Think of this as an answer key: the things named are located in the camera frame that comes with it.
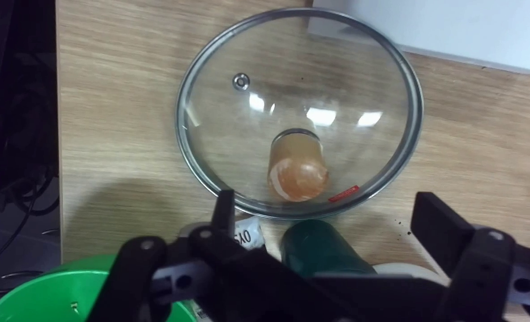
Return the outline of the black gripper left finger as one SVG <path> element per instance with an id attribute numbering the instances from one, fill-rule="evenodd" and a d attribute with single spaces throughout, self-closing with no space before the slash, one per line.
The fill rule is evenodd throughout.
<path id="1" fill-rule="evenodd" d="M 193 224 L 171 244 L 137 236 L 121 245 L 87 322 L 164 322 L 193 301 L 212 322 L 273 322 L 277 308 L 246 269 L 248 251 L 232 238 L 234 192 L 216 197 L 209 224 Z"/>

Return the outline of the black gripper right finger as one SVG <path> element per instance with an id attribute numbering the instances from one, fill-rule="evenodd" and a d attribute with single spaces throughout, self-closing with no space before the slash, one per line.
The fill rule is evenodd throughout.
<path id="1" fill-rule="evenodd" d="M 504 306 L 530 317 L 530 247 L 486 226 L 472 226 L 440 197 L 418 192 L 409 229 L 449 278 L 440 322 L 502 322 Z"/>

